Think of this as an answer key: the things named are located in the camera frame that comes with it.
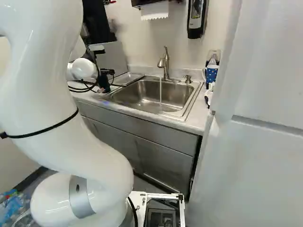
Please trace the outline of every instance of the gray countertop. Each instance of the gray countertop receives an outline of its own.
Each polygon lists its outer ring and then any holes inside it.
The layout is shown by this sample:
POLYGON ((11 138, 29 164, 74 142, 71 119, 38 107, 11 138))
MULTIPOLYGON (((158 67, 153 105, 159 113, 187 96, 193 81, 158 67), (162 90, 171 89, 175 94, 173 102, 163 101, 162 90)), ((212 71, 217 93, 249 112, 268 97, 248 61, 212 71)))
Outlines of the gray countertop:
MULTIPOLYGON (((69 81, 68 84, 70 86, 77 88, 85 88, 83 84, 77 82, 69 81)), ((117 88, 118 87, 116 86, 111 86, 112 91, 116 90, 117 88)), ((206 88, 205 85, 203 85, 185 121, 178 121, 164 116, 159 116, 153 113, 148 113, 141 110, 136 110, 126 106, 118 105, 116 103, 112 103, 109 101, 104 101, 102 100, 102 96, 104 94, 94 93, 92 91, 86 93, 71 92, 71 94, 75 100, 84 103, 99 106, 101 108, 106 108, 108 110, 120 112, 129 116, 137 117, 150 122, 155 122, 171 128, 179 129, 182 131, 186 131, 202 136, 205 130, 205 123, 207 120, 207 116, 209 114, 209 110, 207 109, 204 100, 205 91, 206 88)))

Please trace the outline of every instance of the refrigerator door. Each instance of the refrigerator door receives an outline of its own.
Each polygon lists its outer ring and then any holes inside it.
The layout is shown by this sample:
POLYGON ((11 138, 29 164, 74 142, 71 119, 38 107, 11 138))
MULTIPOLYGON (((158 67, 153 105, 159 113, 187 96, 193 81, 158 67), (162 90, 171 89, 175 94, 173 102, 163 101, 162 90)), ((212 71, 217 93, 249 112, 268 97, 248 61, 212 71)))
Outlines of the refrigerator door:
POLYGON ((303 129, 302 1, 243 0, 236 12, 211 109, 232 102, 235 115, 303 129))
POLYGON ((253 123, 214 118, 187 226, 303 226, 302 134, 253 123))
POLYGON ((234 8, 187 225, 301 227, 303 5, 234 0, 234 8))

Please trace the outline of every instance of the stainless steel cabinet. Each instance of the stainless steel cabinet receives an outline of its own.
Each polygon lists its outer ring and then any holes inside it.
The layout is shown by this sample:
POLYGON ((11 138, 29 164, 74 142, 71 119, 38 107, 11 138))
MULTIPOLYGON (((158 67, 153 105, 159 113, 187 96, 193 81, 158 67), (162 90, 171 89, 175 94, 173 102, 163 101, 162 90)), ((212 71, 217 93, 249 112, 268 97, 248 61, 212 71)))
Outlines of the stainless steel cabinet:
POLYGON ((135 138, 132 134, 123 132, 92 119, 84 119, 85 122, 89 125, 90 130, 93 133, 94 131, 96 132, 95 136, 98 139, 123 154, 128 159, 133 169, 136 170, 136 172, 142 172, 141 161, 136 148, 135 138))
POLYGON ((160 124, 131 117, 95 105, 76 101, 82 116, 161 144, 192 157, 196 154, 199 136, 160 124))
POLYGON ((194 160, 191 156, 95 120, 84 120, 96 137, 121 152, 136 172, 187 195, 194 160))
POLYGON ((188 193, 193 158, 145 139, 136 139, 144 173, 188 193))

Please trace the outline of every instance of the stainless steel sink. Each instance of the stainless steel sink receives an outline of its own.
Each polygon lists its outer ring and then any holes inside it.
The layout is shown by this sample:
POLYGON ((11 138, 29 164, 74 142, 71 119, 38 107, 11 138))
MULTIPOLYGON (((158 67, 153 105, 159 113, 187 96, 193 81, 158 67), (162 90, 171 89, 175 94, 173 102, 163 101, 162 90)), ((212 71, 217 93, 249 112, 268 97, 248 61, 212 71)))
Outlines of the stainless steel sink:
POLYGON ((201 86, 200 82, 195 81, 191 84, 162 81, 160 84, 158 77, 145 76, 110 93, 105 99, 133 109, 185 120, 189 104, 201 86))

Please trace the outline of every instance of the water stream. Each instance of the water stream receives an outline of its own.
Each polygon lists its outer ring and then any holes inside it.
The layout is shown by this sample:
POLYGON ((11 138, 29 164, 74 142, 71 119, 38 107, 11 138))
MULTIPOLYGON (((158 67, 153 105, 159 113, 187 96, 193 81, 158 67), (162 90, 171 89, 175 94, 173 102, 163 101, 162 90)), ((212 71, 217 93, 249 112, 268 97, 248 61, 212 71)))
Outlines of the water stream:
POLYGON ((160 111, 162 112, 162 77, 160 77, 160 111))

